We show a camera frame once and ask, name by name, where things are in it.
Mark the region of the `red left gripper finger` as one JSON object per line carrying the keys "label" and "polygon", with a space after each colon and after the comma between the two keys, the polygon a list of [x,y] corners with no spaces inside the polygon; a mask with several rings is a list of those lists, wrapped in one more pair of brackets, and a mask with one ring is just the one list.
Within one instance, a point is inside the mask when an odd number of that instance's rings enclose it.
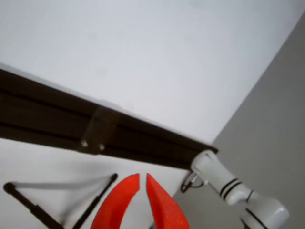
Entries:
{"label": "red left gripper finger", "polygon": [[133,174],[118,183],[99,208],[92,229],[119,229],[132,198],[140,189],[140,174]]}

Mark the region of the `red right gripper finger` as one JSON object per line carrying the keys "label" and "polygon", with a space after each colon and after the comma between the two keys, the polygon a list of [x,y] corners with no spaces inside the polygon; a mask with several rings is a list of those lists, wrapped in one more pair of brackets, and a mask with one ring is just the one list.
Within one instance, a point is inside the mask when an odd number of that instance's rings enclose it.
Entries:
{"label": "red right gripper finger", "polygon": [[157,229],[190,227],[179,205],[150,174],[146,175],[146,192]]}

